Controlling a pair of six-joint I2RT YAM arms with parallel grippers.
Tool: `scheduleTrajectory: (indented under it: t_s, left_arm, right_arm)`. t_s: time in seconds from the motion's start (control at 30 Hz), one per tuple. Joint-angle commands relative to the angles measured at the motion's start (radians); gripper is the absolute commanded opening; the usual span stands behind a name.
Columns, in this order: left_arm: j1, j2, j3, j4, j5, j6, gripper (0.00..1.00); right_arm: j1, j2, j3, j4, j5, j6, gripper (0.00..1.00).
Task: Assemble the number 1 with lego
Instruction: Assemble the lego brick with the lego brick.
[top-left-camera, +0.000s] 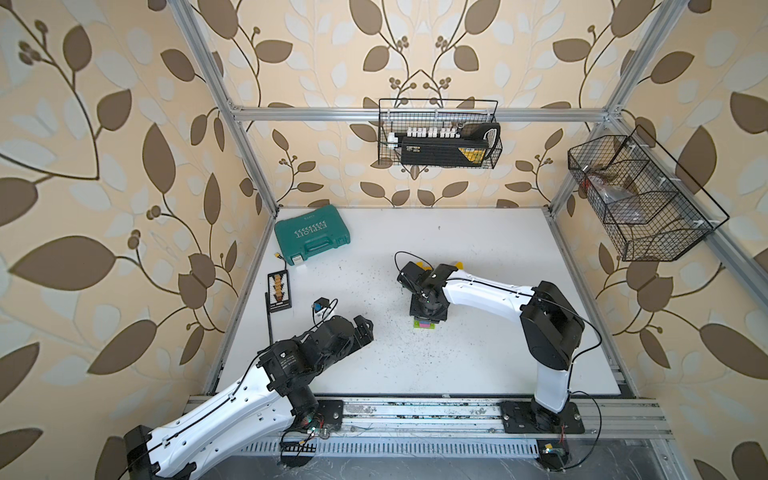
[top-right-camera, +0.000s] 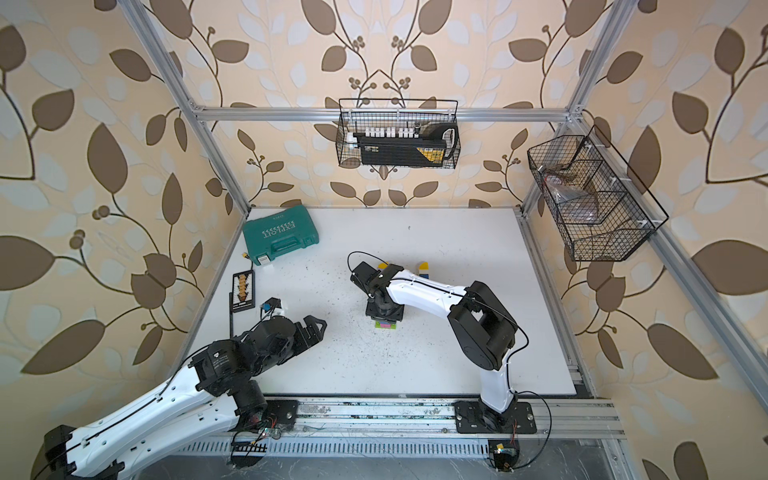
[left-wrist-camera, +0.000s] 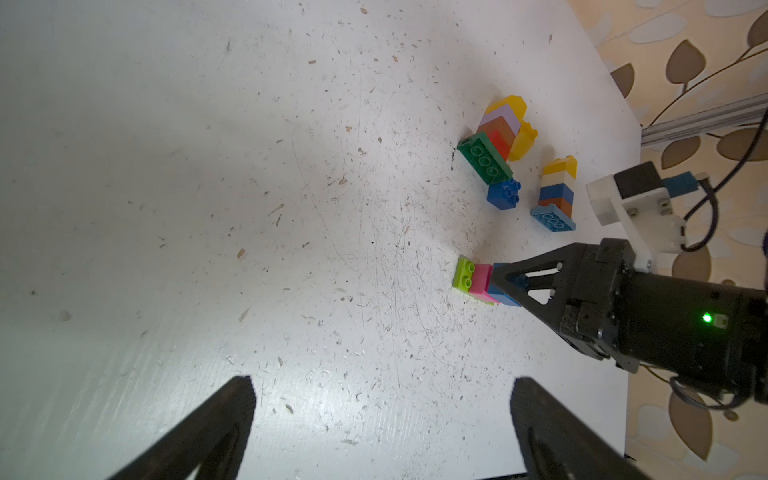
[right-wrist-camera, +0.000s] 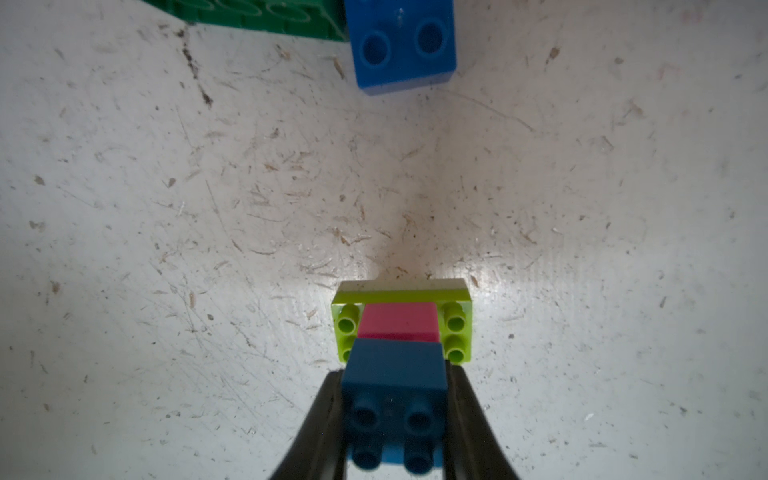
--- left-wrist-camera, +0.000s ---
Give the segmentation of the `lilac lego brick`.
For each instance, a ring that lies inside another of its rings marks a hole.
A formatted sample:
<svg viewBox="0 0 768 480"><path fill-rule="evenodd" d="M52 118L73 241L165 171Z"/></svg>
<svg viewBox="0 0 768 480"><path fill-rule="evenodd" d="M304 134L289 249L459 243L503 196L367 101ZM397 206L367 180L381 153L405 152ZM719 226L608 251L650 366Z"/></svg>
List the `lilac lego brick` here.
<svg viewBox="0 0 768 480"><path fill-rule="evenodd" d="M515 136L519 134L521 122L511 106L508 104L503 104L500 107L485 113L481 118L479 125L484 126L499 118L506 122Z"/></svg>

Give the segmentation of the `lime green long lego brick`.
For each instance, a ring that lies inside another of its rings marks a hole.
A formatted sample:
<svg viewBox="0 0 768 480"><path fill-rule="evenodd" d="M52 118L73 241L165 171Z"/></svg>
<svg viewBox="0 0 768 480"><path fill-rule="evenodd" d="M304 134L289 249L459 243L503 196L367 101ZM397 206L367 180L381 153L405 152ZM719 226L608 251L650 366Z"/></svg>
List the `lime green long lego brick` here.
<svg viewBox="0 0 768 480"><path fill-rule="evenodd" d="M460 255L457 260L452 287L468 294L472 287L472 278L476 271L476 265L467 257Z"/></svg>

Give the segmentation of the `blue square lego brick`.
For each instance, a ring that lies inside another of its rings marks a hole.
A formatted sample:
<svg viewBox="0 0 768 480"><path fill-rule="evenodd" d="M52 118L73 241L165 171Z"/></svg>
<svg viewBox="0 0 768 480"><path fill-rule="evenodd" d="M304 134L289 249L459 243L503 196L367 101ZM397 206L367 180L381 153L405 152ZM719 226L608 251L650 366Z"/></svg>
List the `blue square lego brick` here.
<svg viewBox="0 0 768 480"><path fill-rule="evenodd" d="M573 190L565 183L558 183L542 187L539 193L539 200L565 199L572 204L574 199Z"/></svg>

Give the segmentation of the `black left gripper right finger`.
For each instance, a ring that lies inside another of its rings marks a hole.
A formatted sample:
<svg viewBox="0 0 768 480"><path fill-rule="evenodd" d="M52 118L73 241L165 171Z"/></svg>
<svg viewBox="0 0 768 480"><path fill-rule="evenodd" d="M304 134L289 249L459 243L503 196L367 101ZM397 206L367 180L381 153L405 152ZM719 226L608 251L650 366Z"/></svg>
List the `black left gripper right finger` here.
<svg viewBox="0 0 768 480"><path fill-rule="evenodd" d="M510 414L529 479L645 479L530 377L515 380Z"/></svg>

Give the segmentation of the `yellow sloped lego brick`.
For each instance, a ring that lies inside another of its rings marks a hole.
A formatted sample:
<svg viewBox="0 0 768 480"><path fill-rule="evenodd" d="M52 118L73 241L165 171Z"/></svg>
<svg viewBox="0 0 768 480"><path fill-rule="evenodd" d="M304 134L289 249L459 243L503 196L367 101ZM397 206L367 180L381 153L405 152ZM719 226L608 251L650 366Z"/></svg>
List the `yellow sloped lego brick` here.
<svg viewBox="0 0 768 480"><path fill-rule="evenodd" d="M553 175L560 172L566 172L573 179L576 179L578 173L578 160L572 155L568 155L564 159L556 159L554 162L543 168L542 175Z"/></svg>

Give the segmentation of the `red lego brick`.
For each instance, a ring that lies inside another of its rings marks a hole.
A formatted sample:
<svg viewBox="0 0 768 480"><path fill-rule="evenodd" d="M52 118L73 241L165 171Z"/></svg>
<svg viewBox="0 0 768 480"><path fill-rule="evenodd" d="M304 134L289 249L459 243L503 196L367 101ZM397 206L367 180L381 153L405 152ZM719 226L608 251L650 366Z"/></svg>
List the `red lego brick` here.
<svg viewBox="0 0 768 480"><path fill-rule="evenodd" d="M515 135L511 131L493 129L487 132L487 136L499 155L504 160L508 160L510 158Z"/></svg>

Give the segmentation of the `dark green long lego brick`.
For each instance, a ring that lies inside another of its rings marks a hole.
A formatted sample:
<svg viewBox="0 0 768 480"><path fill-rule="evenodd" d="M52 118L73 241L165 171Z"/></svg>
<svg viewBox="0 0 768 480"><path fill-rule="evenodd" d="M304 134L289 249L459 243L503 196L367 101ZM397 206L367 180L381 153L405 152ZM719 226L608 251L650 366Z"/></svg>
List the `dark green long lego brick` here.
<svg viewBox="0 0 768 480"><path fill-rule="evenodd" d="M486 185L495 185L513 178L512 170L486 133L478 132L460 141L457 150Z"/></svg>

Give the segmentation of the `cream lego brick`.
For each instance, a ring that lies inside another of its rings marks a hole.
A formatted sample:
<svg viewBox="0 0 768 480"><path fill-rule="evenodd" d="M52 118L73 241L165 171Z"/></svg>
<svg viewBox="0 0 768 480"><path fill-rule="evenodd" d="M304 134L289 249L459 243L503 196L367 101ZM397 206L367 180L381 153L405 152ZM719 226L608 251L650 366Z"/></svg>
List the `cream lego brick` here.
<svg viewBox="0 0 768 480"><path fill-rule="evenodd" d="M550 173L542 176L541 179L541 187L549 187L552 185L558 185L558 184L566 184L570 186L573 182L573 179L571 178L570 174L563 170L555 173Z"/></svg>

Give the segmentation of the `orange lego brick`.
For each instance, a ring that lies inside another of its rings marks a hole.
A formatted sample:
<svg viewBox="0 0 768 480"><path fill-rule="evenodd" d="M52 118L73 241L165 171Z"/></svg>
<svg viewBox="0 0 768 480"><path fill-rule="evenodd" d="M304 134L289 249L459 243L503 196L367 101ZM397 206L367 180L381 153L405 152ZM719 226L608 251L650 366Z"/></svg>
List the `orange lego brick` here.
<svg viewBox="0 0 768 480"><path fill-rule="evenodd" d="M504 117L497 117L480 125L478 131L485 133L492 142L501 140L508 146L511 146L516 138L516 134Z"/></svg>

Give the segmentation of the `yellow sloped lego small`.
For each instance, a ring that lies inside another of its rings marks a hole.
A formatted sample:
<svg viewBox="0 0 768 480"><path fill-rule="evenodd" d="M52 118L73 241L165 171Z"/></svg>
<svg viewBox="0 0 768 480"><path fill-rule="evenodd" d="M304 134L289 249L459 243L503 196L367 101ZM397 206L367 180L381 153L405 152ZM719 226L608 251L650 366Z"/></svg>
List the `yellow sloped lego small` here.
<svg viewBox="0 0 768 480"><path fill-rule="evenodd" d="M485 110L485 113L493 112L501 108L502 106L509 106L519 120L524 119L527 111L527 104L521 96L516 96L516 95L507 96L491 104Z"/></svg>

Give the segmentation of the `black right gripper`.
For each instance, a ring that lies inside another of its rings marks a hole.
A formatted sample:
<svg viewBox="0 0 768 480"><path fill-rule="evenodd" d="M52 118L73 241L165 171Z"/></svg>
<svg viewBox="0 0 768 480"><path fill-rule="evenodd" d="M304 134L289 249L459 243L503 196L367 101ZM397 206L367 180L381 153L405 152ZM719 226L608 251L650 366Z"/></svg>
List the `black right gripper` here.
<svg viewBox="0 0 768 480"><path fill-rule="evenodd" d="M625 240L572 243L499 268L493 281L581 353L634 373L670 371L715 398L767 401L763 290L636 272ZM525 273L527 290L508 283Z"/></svg>

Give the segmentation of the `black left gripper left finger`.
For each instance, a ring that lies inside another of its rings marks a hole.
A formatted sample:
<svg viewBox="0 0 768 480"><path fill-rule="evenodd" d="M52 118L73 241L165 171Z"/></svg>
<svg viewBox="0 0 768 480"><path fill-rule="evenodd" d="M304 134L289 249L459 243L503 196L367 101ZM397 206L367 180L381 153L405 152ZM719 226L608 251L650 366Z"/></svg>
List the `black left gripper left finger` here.
<svg viewBox="0 0 768 480"><path fill-rule="evenodd" d="M257 405L249 376L235 376L114 479L235 479Z"/></svg>

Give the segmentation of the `pink lego brick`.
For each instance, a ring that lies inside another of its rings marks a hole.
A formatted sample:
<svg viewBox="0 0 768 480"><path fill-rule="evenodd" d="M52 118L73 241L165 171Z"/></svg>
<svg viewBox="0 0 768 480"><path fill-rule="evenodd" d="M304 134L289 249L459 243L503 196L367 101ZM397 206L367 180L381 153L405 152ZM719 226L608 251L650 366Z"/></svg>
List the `pink lego brick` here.
<svg viewBox="0 0 768 480"><path fill-rule="evenodd" d="M487 304L498 304L498 301L488 293L493 267L490 264L475 264L468 293L475 299Z"/></svg>

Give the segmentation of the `light blue lego brick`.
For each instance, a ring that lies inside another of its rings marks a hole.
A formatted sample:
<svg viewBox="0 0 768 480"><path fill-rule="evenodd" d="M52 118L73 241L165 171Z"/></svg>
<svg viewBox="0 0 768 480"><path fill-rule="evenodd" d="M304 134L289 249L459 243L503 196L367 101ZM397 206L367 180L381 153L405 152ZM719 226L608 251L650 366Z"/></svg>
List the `light blue lego brick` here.
<svg viewBox="0 0 768 480"><path fill-rule="evenodd" d="M569 232L576 229L576 224L557 205L538 205L530 212L531 216L551 232Z"/></svg>

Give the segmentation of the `brown lego brick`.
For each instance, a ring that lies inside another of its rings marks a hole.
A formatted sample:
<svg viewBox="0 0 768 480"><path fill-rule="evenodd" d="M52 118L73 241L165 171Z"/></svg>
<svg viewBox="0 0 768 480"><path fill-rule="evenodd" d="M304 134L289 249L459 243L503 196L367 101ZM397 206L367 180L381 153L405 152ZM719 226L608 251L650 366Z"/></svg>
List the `brown lego brick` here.
<svg viewBox="0 0 768 480"><path fill-rule="evenodd" d="M563 212L567 217L572 217L572 203L569 202L566 198L558 197L558 198L552 198L552 199L544 199L540 200L538 203L539 206L550 206L554 205L556 206L561 212Z"/></svg>

